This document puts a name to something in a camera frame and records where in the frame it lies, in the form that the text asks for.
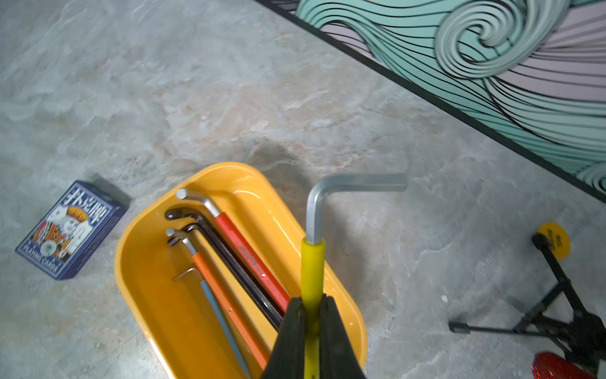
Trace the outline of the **black hex key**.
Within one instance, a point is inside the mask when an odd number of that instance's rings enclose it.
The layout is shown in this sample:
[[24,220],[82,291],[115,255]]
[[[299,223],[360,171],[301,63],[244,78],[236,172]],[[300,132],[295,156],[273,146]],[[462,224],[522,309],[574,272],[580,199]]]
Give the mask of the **black hex key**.
[[274,298],[272,298],[270,293],[253,277],[253,273],[245,264],[244,259],[237,257],[235,250],[229,246],[222,235],[211,225],[202,212],[188,207],[171,208],[165,211],[164,216],[167,220],[179,220],[184,218],[193,219],[193,222],[187,224],[182,230],[184,232],[196,230],[205,237],[208,244],[214,249],[225,266],[227,266],[239,284],[245,289],[245,292],[266,317],[274,330],[276,330],[276,332],[279,331],[284,312],[279,310],[278,304]]

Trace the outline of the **red hex key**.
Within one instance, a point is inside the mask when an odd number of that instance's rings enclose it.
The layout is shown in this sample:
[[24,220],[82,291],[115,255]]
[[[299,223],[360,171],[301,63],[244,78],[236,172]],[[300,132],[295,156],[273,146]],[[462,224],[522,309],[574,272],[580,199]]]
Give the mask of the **red hex key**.
[[267,265],[265,265],[259,254],[248,243],[240,230],[238,230],[230,217],[227,216],[227,213],[219,208],[219,206],[216,205],[216,203],[206,194],[193,189],[184,187],[180,188],[177,190],[176,197],[179,200],[202,203],[202,205],[213,216],[224,235],[227,236],[229,241],[235,247],[236,251],[238,252],[238,256],[252,270],[259,284],[268,292],[271,299],[280,309],[281,313],[284,314],[287,310],[290,296],[282,284],[275,278]]

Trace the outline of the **blue hex key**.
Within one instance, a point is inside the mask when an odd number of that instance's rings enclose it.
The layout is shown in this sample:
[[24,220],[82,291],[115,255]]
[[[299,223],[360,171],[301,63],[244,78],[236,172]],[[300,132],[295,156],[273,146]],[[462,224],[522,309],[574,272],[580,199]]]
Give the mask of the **blue hex key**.
[[198,268],[188,268],[183,273],[180,273],[178,276],[175,276],[172,280],[178,281],[181,278],[187,276],[189,273],[197,273],[197,275],[200,276],[200,287],[202,288],[206,299],[208,300],[209,304],[211,305],[213,313],[214,313],[217,321],[219,322],[219,325],[223,331],[225,338],[227,338],[227,342],[238,362],[238,366],[240,367],[241,372],[243,373],[244,377],[250,378],[248,366],[240,351],[240,348],[238,347],[235,336],[233,335],[233,333],[230,329],[230,326],[227,323],[227,319],[223,315],[221,306],[219,305],[217,298],[215,297],[211,287],[208,284],[208,281],[206,281],[206,279],[202,275],[201,271]]

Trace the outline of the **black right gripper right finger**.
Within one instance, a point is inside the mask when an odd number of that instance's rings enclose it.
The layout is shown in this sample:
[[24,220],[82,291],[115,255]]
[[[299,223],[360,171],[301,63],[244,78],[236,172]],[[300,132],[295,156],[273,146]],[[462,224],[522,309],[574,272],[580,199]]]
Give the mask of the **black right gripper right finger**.
[[320,303],[319,368],[321,379],[366,379],[342,323],[336,301]]

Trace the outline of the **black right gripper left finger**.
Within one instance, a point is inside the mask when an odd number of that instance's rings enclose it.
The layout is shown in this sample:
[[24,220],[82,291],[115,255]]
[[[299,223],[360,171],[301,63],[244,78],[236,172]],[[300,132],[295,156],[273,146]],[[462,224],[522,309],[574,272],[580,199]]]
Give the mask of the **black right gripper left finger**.
[[301,298],[287,306],[268,365],[261,379],[303,379],[305,373],[306,310]]

